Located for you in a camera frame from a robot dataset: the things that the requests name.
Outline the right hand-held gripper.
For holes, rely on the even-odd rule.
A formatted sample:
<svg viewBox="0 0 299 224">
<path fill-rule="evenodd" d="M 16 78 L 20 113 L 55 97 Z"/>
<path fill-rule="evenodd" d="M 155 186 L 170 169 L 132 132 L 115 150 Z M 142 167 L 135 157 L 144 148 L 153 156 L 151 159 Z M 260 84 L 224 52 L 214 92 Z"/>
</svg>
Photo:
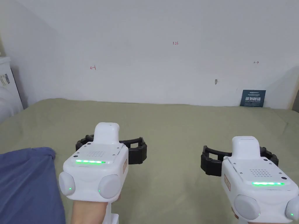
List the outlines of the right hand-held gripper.
<svg viewBox="0 0 299 224">
<path fill-rule="evenodd" d="M 203 146 L 201 154 L 201 169 L 206 175 L 221 177 L 240 224 L 298 220 L 298 185 L 278 165 L 277 156 L 260 147 L 253 136 L 233 137 L 232 153 Z"/>
</svg>

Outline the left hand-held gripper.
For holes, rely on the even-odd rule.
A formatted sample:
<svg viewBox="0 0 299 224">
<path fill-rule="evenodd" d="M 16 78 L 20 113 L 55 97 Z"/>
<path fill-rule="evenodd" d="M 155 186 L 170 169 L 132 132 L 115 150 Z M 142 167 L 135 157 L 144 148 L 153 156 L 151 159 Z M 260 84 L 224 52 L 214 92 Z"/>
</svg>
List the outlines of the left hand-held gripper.
<svg viewBox="0 0 299 224">
<path fill-rule="evenodd" d="M 94 135 L 77 141 L 76 152 L 64 162 L 60 190 L 71 200 L 107 202 L 103 223 L 118 224 L 119 215 L 111 213 L 111 203 L 119 198 L 128 165 L 142 164 L 146 158 L 142 137 L 119 141 L 119 125 L 101 122 Z"/>
</svg>

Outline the person's left hand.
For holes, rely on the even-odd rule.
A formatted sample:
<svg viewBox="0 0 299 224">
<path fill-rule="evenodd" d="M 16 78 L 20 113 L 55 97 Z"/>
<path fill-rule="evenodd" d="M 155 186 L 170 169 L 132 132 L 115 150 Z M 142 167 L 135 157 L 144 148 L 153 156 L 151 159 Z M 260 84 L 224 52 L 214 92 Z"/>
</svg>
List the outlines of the person's left hand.
<svg viewBox="0 0 299 224">
<path fill-rule="evenodd" d="M 102 224 L 107 202 L 73 201 L 71 224 Z"/>
</svg>

